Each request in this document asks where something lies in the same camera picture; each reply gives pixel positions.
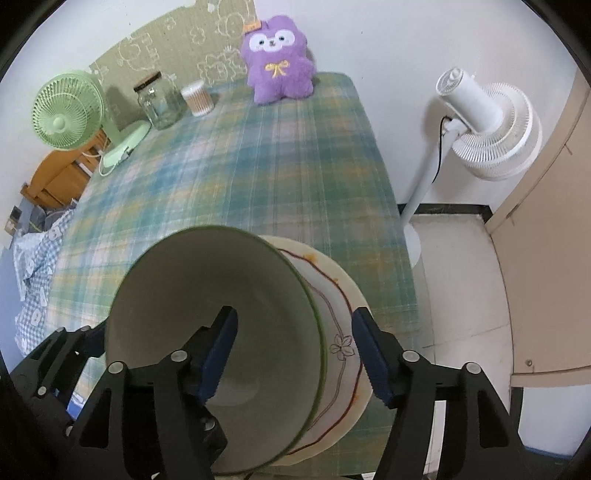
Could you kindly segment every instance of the bowl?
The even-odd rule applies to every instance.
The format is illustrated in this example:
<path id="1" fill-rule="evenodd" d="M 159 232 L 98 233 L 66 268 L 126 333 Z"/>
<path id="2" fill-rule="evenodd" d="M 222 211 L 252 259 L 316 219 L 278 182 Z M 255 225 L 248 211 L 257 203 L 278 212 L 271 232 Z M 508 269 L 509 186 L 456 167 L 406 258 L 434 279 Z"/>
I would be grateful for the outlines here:
<path id="1" fill-rule="evenodd" d="M 322 320 L 296 269 L 242 230 L 204 226 L 175 233 L 125 276 L 105 337 L 108 364 L 156 364 L 211 325 L 223 305 L 238 312 L 238 334 L 207 402 L 228 438 L 212 466 L 217 475 L 282 457 L 316 413 L 326 346 Z"/>

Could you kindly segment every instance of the blue gripper pad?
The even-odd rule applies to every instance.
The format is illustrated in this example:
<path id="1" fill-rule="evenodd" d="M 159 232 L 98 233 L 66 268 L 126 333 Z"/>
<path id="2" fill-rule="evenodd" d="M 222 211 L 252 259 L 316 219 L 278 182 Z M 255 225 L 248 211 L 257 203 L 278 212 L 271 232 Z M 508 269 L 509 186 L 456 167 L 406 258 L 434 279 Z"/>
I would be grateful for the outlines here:
<path id="1" fill-rule="evenodd" d="M 228 356 L 238 333 L 238 314 L 231 309 L 202 366 L 201 384 L 197 399 L 202 405 L 213 397 L 226 368 Z"/>
<path id="2" fill-rule="evenodd" d="M 384 360 L 365 319 L 358 310 L 353 312 L 351 327 L 355 344 L 374 389 L 374 394 L 388 407 L 394 398 L 388 382 L 388 364 Z"/>

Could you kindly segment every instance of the wallpaper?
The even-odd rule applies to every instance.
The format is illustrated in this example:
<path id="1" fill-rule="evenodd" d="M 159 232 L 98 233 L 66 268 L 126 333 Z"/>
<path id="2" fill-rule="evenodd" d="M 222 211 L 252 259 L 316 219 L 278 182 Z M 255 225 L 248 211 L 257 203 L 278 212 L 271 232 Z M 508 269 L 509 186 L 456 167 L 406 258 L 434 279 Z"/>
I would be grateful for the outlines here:
<path id="1" fill-rule="evenodd" d="M 253 0 L 196 0 L 113 46 L 89 69 L 105 90 L 117 126 L 144 118 L 133 87 L 155 70 L 178 90 L 197 79 L 211 86 L 245 77 L 242 27 L 255 19 Z"/>

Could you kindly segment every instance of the tile floor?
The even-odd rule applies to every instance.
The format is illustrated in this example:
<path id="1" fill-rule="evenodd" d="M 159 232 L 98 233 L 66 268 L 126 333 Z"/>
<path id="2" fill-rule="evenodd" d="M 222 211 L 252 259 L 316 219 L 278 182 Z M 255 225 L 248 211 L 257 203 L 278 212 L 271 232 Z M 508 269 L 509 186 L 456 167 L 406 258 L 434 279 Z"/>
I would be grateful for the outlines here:
<path id="1" fill-rule="evenodd" d="M 413 269 L 419 313 L 429 315 L 423 355 L 448 367 L 477 362 L 509 406 L 513 353 L 505 287 L 491 238 L 479 216 L 420 215 L 412 220 L 421 239 Z M 441 456 L 445 403 L 437 402 L 425 472 Z"/>

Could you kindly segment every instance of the cabinet door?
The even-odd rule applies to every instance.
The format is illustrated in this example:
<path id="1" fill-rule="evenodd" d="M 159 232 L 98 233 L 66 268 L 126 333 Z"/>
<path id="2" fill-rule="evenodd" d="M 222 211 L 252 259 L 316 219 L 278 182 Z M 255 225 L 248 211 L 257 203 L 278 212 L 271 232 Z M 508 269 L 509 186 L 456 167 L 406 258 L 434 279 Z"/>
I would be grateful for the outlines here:
<path id="1" fill-rule="evenodd" d="M 591 104 L 573 136 L 492 234 L 505 281 L 515 373 L 591 365 Z"/>

